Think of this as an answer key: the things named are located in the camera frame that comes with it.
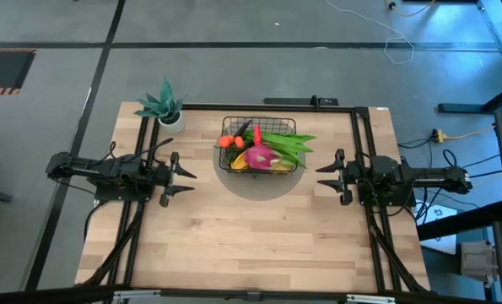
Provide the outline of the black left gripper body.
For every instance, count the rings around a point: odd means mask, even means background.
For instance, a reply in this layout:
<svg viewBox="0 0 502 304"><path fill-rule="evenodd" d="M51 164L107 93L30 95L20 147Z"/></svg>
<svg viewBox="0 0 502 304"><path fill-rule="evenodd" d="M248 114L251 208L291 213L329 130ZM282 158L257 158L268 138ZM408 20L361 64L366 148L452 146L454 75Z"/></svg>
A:
<svg viewBox="0 0 502 304"><path fill-rule="evenodd" d="M179 192L179 188L173 184L175 169L179 165L179 159L178 152L171 153L169 164L166 164L164 160L158 160L156 157L153 158L154 163L157 165L154 173L154 183L164 188L159 200L161 207L166 208L169 205L170 197L174 197Z"/></svg>

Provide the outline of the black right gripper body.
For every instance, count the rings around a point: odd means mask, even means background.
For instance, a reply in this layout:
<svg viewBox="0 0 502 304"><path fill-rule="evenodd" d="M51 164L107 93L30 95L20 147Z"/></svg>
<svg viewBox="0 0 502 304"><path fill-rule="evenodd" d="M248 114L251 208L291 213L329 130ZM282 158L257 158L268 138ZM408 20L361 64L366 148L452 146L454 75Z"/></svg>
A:
<svg viewBox="0 0 502 304"><path fill-rule="evenodd" d="M343 149L336 151L336 164L339 171L339 181L341 187L339 192L341 205L349 205L353 202L353 193L348 188L350 184L356 185L360 177L359 162L356 160L345 161L345 154Z"/></svg>

